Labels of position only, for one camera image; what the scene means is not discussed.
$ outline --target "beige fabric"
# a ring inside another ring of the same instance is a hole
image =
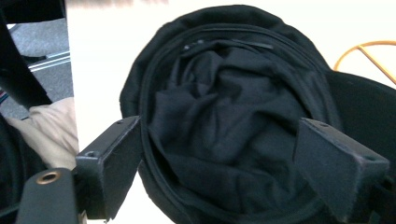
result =
[[[66,98],[52,105],[34,106],[29,118],[7,118],[18,129],[25,142],[41,157],[49,168],[76,166],[78,136],[74,98]]]

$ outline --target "open bag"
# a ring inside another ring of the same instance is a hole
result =
[[[255,7],[166,23],[134,62],[120,107],[141,117],[138,171],[176,223],[342,222],[293,161],[301,118],[365,145],[396,175],[396,91],[334,72],[306,36]]]

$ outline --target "gray floor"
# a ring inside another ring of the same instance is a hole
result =
[[[22,55],[43,56],[69,50],[65,19],[18,24],[11,30],[14,42]],[[34,72],[52,102],[73,96],[70,63]],[[28,111],[8,97],[1,105],[5,117],[26,118]]]

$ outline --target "table surface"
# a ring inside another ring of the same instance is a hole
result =
[[[396,2],[391,0],[66,0],[79,147],[83,149],[121,119],[120,91],[138,53],[166,22],[202,7],[245,4],[294,26],[316,45],[330,66],[351,47],[396,40]],[[396,73],[392,47],[370,51]],[[340,70],[395,87],[358,52]],[[149,199],[137,175],[110,223],[172,223]]]

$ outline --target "white cloth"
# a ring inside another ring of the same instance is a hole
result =
[[[74,98],[31,107],[27,119],[6,118],[49,168],[76,167],[78,136]]]

